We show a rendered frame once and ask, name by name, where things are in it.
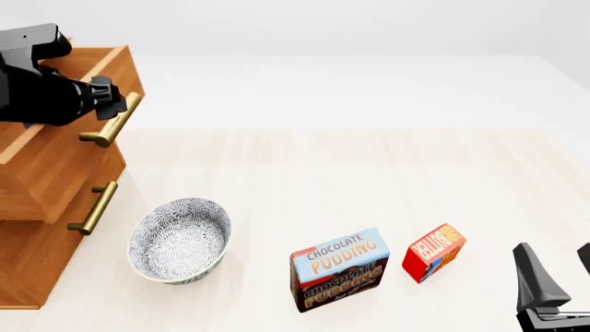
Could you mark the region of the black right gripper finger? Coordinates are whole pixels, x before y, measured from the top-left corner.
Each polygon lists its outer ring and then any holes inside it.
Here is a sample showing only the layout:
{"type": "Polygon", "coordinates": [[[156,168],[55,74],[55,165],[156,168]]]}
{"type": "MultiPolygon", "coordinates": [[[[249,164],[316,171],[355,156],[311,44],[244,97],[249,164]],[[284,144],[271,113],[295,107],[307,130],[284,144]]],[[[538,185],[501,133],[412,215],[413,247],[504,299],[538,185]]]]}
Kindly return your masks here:
{"type": "Polygon", "coordinates": [[[516,245],[513,258],[518,281],[516,312],[559,307],[572,300],[549,275],[528,243],[516,245]]]}
{"type": "Polygon", "coordinates": [[[577,254],[585,270],[590,274],[590,243],[582,245],[582,247],[577,250],[577,254]]]}

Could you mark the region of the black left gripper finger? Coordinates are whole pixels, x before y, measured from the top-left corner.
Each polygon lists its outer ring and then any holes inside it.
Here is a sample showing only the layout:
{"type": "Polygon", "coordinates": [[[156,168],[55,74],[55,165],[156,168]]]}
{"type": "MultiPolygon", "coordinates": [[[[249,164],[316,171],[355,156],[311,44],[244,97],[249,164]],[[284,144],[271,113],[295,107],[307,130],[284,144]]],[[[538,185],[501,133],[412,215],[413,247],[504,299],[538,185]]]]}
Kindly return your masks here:
{"type": "Polygon", "coordinates": [[[115,118],[119,113],[127,111],[127,104],[124,96],[117,94],[110,101],[100,101],[95,109],[98,121],[107,121],[115,118]]]}

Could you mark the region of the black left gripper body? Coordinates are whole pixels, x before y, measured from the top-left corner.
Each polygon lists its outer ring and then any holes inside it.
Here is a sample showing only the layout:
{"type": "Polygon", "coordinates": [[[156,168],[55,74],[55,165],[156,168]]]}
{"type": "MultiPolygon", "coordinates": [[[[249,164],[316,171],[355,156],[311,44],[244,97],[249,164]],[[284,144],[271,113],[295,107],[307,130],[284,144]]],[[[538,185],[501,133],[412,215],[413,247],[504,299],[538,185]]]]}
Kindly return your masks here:
{"type": "Polygon", "coordinates": [[[88,83],[91,98],[96,104],[115,104],[121,101],[119,88],[109,77],[93,77],[88,83]]]}

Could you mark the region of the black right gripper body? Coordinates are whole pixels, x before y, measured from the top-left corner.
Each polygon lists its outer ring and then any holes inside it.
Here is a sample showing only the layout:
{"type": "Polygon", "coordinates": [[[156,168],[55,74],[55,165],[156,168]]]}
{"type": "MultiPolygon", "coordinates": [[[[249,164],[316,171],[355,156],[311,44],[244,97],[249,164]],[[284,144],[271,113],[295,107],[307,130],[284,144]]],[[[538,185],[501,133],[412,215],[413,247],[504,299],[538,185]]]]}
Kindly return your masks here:
{"type": "Polygon", "coordinates": [[[590,332],[590,312],[561,312],[569,301],[517,301],[516,318],[523,332],[590,332]]]}

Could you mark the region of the open wooden drawer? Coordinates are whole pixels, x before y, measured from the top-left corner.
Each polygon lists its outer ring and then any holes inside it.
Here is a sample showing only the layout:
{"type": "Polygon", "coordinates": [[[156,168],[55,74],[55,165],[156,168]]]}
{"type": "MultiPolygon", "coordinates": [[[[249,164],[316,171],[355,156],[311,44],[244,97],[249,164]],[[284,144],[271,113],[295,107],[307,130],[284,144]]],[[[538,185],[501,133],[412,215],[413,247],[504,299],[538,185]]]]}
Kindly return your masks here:
{"type": "MultiPolygon", "coordinates": [[[[108,77],[123,96],[144,93],[128,46],[76,47],[42,64],[81,81],[108,77]]],[[[113,123],[94,113],[66,126],[0,122],[0,220],[55,223],[61,218],[106,151],[79,135],[113,123]]]]}

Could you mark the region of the red butter box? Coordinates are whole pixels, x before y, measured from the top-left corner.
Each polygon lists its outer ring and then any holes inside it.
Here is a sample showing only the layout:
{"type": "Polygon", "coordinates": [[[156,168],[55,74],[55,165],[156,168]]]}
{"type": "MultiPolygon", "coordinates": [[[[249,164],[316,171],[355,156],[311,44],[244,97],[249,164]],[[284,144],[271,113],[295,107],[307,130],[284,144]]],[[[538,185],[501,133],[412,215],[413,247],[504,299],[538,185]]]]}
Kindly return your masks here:
{"type": "Polygon", "coordinates": [[[411,244],[402,262],[402,268],[418,284],[452,262],[466,238],[453,226],[444,223],[411,244]]]}

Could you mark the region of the closed wooden drawer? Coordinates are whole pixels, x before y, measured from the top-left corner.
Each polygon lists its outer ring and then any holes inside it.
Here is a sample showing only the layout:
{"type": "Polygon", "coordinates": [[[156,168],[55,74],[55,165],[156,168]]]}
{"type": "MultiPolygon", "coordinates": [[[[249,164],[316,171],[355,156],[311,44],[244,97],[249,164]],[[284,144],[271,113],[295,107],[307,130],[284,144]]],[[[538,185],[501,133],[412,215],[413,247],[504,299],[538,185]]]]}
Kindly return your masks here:
{"type": "Polygon", "coordinates": [[[116,256],[114,238],[122,234],[126,204],[130,202],[124,196],[133,191],[128,184],[128,168],[115,166],[108,171],[94,172],[82,185],[64,215],[51,227],[57,229],[52,238],[52,249],[45,262],[53,262],[50,274],[52,281],[42,302],[47,307],[55,302],[73,301],[67,292],[76,292],[90,287],[90,279],[98,275],[96,269],[106,266],[107,258],[116,256]],[[76,230],[69,230],[69,223],[83,223],[99,200],[100,193],[94,193],[94,187],[104,187],[109,182],[118,183],[118,189],[101,210],[99,221],[92,234],[84,235],[76,230]]]}

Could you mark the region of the wooden cabinet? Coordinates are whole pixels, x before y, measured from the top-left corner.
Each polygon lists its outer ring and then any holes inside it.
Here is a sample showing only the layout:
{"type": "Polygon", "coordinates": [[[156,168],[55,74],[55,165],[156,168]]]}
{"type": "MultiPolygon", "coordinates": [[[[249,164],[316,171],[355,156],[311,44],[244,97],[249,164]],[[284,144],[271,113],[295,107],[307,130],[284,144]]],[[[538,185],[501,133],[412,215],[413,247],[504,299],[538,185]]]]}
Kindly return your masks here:
{"type": "MultiPolygon", "coordinates": [[[[125,207],[122,234],[114,240],[116,256],[106,259],[105,267],[98,267],[97,276],[90,279],[90,287],[72,295],[73,301],[59,301],[50,306],[81,305],[88,308],[91,301],[98,301],[109,292],[116,292],[129,275],[124,257],[124,245],[128,232],[142,215],[139,207],[125,207]]],[[[50,271],[53,262],[45,262],[52,249],[52,238],[57,229],[52,224],[39,221],[0,221],[0,310],[40,309],[46,291],[52,281],[50,271]]]]}

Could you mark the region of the grey patterned bowl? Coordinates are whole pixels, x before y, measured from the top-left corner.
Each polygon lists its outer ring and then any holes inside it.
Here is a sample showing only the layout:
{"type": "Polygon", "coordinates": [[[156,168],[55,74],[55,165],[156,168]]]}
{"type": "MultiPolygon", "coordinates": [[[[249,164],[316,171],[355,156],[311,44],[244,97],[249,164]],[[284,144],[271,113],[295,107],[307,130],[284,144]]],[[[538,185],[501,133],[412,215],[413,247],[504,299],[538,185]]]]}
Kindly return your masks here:
{"type": "Polygon", "coordinates": [[[147,213],[127,243],[130,267],[144,279],[191,284],[222,262],[231,221],[223,207],[205,198],[178,198],[147,213]]]}

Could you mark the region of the chocolate pudding box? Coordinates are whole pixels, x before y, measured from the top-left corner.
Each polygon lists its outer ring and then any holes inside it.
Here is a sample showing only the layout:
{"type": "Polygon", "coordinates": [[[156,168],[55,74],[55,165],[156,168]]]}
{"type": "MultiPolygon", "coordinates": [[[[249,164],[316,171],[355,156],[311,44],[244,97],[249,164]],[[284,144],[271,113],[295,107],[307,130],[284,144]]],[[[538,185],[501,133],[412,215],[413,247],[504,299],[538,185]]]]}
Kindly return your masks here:
{"type": "Polygon", "coordinates": [[[378,287],[390,251],[377,229],[357,231],[289,257],[290,291],[305,313],[378,287]]]}

